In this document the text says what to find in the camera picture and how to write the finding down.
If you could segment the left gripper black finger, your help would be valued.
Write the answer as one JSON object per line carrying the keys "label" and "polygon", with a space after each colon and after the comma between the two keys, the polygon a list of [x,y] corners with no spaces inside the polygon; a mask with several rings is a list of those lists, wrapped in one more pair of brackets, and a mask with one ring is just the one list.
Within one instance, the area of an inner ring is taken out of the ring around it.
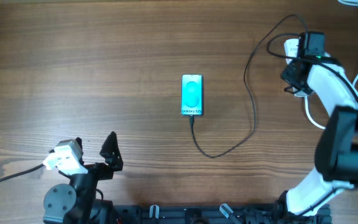
{"label": "left gripper black finger", "polygon": [[117,134],[112,131],[101,147],[99,155],[104,158],[105,163],[115,171],[122,171],[123,160],[118,147]]}
{"label": "left gripper black finger", "polygon": [[83,164],[84,164],[84,161],[83,161],[83,159],[82,159],[82,157],[83,157],[82,139],[79,138],[79,137],[77,137],[77,138],[75,139],[75,141],[78,143],[78,145],[79,145],[79,147],[80,147],[80,154],[81,154],[81,156],[80,156],[80,158],[79,158],[79,163],[80,163],[81,165],[83,165]]}

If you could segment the blue Galaxy S25 smartphone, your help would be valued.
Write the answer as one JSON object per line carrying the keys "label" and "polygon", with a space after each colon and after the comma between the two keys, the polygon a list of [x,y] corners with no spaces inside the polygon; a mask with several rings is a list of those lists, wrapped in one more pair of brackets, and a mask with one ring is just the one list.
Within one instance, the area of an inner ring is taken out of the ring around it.
{"label": "blue Galaxy S25 smartphone", "polygon": [[203,114],[203,76],[185,74],[181,78],[181,114],[201,116]]}

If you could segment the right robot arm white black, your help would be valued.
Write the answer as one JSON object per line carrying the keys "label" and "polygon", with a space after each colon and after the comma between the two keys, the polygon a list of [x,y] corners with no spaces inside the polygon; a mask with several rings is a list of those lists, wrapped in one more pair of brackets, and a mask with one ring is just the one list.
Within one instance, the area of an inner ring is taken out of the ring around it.
{"label": "right robot arm white black", "polygon": [[324,51],[324,42],[322,32],[302,32],[296,55],[284,55],[289,61],[281,74],[289,84],[286,91],[316,94],[329,115],[314,168],[283,195],[288,218],[314,216],[337,194],[358,188],[358,91],[341,63]]}

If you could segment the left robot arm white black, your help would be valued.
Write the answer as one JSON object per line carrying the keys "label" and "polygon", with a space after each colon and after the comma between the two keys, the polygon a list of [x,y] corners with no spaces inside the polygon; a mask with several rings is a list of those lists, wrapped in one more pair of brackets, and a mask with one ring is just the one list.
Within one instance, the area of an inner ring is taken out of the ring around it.
{"label": "left robot arm white black", "polygon": [[60,141],[43,165],[69,179],[68,184],[53,186],[44,197],[44,223],[122,223],[110,200],[105,200],[98,182],[111,180],[123,168],[122,156],[113,131],[99,155],[104,162],[86,165],[80,138]]}

